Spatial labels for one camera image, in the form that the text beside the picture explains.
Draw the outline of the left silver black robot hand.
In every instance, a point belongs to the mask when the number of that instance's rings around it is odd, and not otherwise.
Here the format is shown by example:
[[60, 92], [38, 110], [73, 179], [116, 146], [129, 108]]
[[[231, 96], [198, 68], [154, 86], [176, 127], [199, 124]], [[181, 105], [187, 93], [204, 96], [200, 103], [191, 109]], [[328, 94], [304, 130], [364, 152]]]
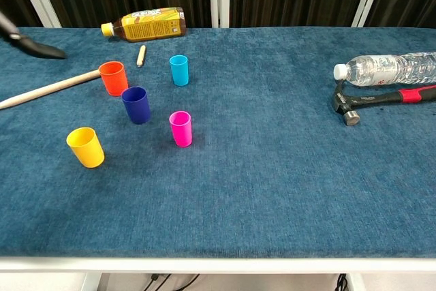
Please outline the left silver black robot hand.
[[29, 36], [22, 34], [18, 27], [1, 13], [1, 37], [9, 44], [32, 57], [43, 59], [66, 59], [67, 55], [61, 49], [41, 44]]

